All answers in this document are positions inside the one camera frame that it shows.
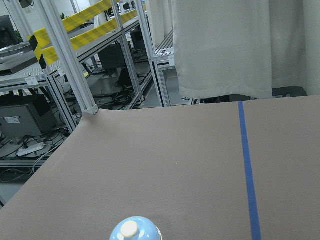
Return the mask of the white curtain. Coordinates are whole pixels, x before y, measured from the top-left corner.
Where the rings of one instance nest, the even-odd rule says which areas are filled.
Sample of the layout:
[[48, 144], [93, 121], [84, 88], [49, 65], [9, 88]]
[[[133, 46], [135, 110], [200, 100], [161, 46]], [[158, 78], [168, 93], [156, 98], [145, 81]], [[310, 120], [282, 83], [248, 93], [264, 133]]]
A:
[[148, 0], [146, 8], [155, 47], [173, 32], [183, 97], [320, 93], [317, 0]]

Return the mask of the grey computer box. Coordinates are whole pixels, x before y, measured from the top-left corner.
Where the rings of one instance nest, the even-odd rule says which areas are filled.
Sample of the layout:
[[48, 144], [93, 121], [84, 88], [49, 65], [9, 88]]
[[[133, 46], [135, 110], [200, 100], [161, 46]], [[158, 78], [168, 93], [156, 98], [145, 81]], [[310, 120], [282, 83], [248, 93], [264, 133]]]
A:
[[0, 131], [7, 138], [41, 136], [57, 124], [43, 94], [0, 97]]

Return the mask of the white power strip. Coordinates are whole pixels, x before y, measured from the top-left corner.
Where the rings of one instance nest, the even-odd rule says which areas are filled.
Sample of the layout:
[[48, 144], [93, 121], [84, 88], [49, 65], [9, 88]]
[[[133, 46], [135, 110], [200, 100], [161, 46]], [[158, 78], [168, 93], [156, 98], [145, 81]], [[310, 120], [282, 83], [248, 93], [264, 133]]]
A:
[[16, 155], [18, 157], [27, 156], [30, 154], [34, 154], [35, 156], [40, 156], [46, 153], [50, 148], [51, 148], [50, 144], [41, 142], [41, 143], [31, 145], [28, 148], [20, 148], [17, 151]]

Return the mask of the aluminium frame post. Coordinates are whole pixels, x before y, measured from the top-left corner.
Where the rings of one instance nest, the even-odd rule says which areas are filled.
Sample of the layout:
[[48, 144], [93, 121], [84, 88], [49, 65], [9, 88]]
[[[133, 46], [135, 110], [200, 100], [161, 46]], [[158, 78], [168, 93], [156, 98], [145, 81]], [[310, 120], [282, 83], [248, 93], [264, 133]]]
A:
[[51, 0], [36, 0], [40, 17], [66, 73], [70, 86], [84, 114], [96, 115], [99, 111], [80, 63], [59, 16], [56, 4]]

